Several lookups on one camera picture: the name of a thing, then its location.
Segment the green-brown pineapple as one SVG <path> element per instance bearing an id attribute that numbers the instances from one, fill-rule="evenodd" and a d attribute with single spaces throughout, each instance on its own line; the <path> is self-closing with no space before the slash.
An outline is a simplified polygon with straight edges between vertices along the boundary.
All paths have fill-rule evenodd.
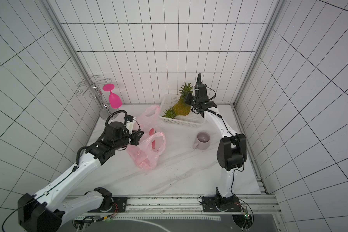
<path id="1" fill-rule="evenodd" d="M 178 102 L 173 106 L 173 111 L 176 116 L 186 116 L 190 113 L 191 105 L 185 103 L 185 98 L 188 94 L 192 95 L 193 86 L 191 83 L 184 83 L 180 88 L 179 94 L 180 98 Z"/>

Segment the pink plastic bag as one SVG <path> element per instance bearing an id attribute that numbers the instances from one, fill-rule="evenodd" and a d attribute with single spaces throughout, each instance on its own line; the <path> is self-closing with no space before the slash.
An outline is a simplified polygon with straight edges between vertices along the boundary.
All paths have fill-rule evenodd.
<path id="1" fill-rule="evenodd" d="M 148 107 L 137 119 L 134 130 L 140 129 L 144 134 L 137 146 L 129 145 L 127 153 L 135 165 L 143 170 L 157 166 L 160 155 L 166 149 L 166 136 L 159 127 L 160 106 Z"/>

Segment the yellow pineapple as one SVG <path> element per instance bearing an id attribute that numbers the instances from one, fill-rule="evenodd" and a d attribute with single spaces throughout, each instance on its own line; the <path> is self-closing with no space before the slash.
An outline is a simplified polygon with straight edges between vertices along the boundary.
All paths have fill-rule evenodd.
<path id="1" fill-rule="evenodd" d="M 177 116 L 177 113 L 173 107 L 170 107 L 165 110 L 163 117 L 169 118 L 169 119 L 175 119 Z"/>

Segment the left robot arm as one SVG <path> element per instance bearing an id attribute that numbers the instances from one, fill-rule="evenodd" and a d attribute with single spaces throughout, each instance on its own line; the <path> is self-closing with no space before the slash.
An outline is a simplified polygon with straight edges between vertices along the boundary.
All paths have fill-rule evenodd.
<path id="1" fill-rule="evenodd" d="M 24 194 L 17 203 L 18 223 L 27 232 L 55 232 L 63 224 L 91 210 L 103 213 L 117 209 L 112 193 L 97 187 L 85 195 L 65 198 L 89 174 L 104 165 L 118 150 L 137 146 L 143 131 L 134 130 L 135 118 L 107 122 L 99 139 L 78 151 L 75 164 L 35 194 Z"/>

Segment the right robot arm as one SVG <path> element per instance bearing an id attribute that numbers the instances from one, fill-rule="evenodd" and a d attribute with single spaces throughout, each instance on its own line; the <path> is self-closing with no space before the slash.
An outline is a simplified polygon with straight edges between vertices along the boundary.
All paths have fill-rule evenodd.
<path id="1" fill-rule="evenodd" d="M 195 94 L 187 94 L 185 103 L 192 106 L 191 111 L 201 115 L 221 135 L 218 149 L 217 162 L 223 169 L 220 185 L 216 188 L 214 200 L 204 203 L 210 210 L 226 212 L 229 209 L 242 210 L 238 198 L 233 193 L 236 172 L 243 172 L 247 161 L 247 140 L 244 134 L 233 130 L 219 113 L 217 105 L 207 94 L 207 85 L 201 81 L 198 75 L 194 86 Z"/>

